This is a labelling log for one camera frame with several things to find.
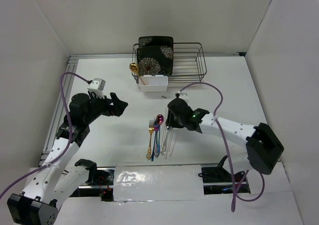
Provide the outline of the iridescent blue fork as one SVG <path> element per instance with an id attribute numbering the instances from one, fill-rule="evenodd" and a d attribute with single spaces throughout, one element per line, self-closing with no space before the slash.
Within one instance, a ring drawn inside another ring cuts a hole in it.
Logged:
<path id="1" fill-rule="evenodd" d="M 155 123 L 154 123 L 155 138 L 154 138 L 154 144 L 153 144 L 153 150 L 152 150 L 151 161 L 154 160 L 155 147 L 156 147 L 156 143 L 157 143 L 158 130 L 159 130 L 158 120 L 155 119 Z"/>

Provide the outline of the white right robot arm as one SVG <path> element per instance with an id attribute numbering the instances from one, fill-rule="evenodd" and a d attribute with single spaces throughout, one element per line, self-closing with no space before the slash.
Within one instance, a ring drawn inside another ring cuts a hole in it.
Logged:
<path id="1" fill-rule="evenodd" d="M 241 146 L 244 151 L 224 156 L 219 162 L 217 175 L 222 181 L 229 181 L 238 172 L 256 170 L 270 175 L 281 157 L 284 147 L 265 123 L 247 125 L 215 116 L 204 110 L 192 110 L 187 102 L 175 98 L 168 105 L 166 122 L 172 128 L 186 128 L 214 136 L 225 136 L 227 142 Z"/>

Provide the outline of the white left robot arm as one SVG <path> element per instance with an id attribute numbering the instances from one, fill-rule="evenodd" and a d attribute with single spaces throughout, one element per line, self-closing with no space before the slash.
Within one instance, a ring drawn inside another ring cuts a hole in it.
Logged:
<path id="1" fill-rule="evenodd" d="M 43 165 L 30 173 L 32 180 L 7 200 L 13 222 L 19 225 L 52 225 L 67 198 L 83 183 L 98 180 L 97 164 L 79 159 L 66 171 L 90 132 L 90 123 L 99 116 L 121 116 L 128 106 L 115 93 L 96 97 L 93 93 L 75 94 L 67 106 L 68 114 L 56 133 L 54 145 Z"/>

